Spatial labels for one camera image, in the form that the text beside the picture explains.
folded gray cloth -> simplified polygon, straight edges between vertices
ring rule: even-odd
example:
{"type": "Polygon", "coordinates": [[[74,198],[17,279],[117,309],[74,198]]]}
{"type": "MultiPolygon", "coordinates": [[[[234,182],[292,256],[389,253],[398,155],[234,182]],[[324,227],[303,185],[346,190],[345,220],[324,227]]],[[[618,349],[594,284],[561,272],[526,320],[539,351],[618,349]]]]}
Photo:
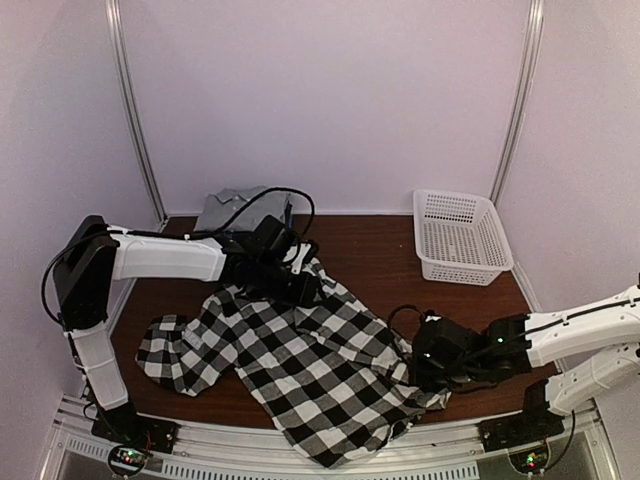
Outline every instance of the folded gray cloth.
{"type": "MultiPolygon", "coordinates": [[[[231,190],[225,188],[221,192],[207,196],[204,210],[196,222],[196,231],[215,230],[231,218],[240,208],[260,192],[265,186],[258,186],[246,190],[231,190]]],[[[288,192],[270,192],[259,198],[247,208],[227,228],[227,231],[253,231],[267,215],[273,215],[281,222],[285,222],[285,211],[290,203],[288,192]]]]}

white panel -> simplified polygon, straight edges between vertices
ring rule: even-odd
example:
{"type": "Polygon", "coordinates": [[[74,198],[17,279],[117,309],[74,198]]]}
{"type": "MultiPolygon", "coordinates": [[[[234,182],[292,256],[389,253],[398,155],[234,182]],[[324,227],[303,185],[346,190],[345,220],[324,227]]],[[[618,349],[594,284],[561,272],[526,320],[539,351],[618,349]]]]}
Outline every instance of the white panel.
{"type": "Polygon", "coordinates": [[[224,186],[288,185],[321,212],[488,196],[528,2],[136,0],[122,17],[170,212],[224,186]]]}
{"type": "Polygon", "coordinates": [[[104,2],[3,2],[0,31],[0,477],[30,479],[62,392],[79,387],[69,345],[40,306],[42,272],[88,214],[155,222],[104,2]]]}
{"type": "MultiPolygon", "coordinates": [[[[614,294],[640,270],[640,3],[547,1],[538,71],[499,213],[544,310],[614,294]]],[[[598,404],[636,479],[640,382],[598,404]]]]}

basket rim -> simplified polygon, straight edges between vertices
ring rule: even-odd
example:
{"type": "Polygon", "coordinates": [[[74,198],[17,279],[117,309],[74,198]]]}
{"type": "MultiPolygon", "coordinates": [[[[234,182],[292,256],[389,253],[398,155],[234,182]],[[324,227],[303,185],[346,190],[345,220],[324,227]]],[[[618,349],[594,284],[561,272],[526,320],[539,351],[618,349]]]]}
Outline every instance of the basket rim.
{"type": "Polygon", "coordinates": [[[469,270],[476,270],[476,271],[484,270],[489,272],[496,272],[496,271],[508,272],[509,270],[513,270],[515,262],[513,260],[513,254],[511,252],[511,247],[509,246],[507,235],[502,226],[502,220],[500,220],[500,216],[498,215],[498,211],[496,210],[495,205],[493,205],[493,202],[488,198],[481,197],[478,195],[473,195],[471,193],[451,192],[447,190],[416,189],[413,191],[413,233],[414,233],[416,254],[418,258],[420,258],[420,260],[422,260],[423,262],[430,263],[433,265],[438,265],[441,267],[466,268],[469,270]],[[449,195],[449,196],[460,195],[464,197],[478,199],[486,203],[489,208],[490,215],[493,215],[494,219],[497,220],[497,222],[495,222],[495,226],[496,226],[496,229],[498,230],[498,236],[500,237],[500,240],[501,240],[500,244],[502,246],[503,253],[506,257],[505,264],[500,267],[494,266],[494,265],[476,265],[473,263],[453,262],[448,260],[435,260],[424,255],[422,253],[422,247],[421,247],[422,236],[420,233],[420,231],[422,230],[420,227],[422,227],[424,222],[421,215],[418,215],[418,210],[416,208],[417,207],[416,202],[419,200],[418,196],[424,193],[435,193],[435,194],[442,194],[442,195],[449,195]]]}

checkered shirt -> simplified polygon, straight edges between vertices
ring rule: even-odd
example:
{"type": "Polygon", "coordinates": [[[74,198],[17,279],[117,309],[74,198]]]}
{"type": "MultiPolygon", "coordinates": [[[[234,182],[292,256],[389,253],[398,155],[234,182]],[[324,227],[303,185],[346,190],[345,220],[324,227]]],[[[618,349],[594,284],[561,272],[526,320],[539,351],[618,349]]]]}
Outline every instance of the checkered shirt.
{"type": "Polygon", "coordinates": [[[317,260],[326,299],[291,308],[222,289],[195,320],[153,321],[137,362],[153,380],[195,396],[235,367],[276,428],[300,453],[335,467],[382,448],[428,409],[446,406],[448,391],[408,385],[410,345],[317,260]]]}

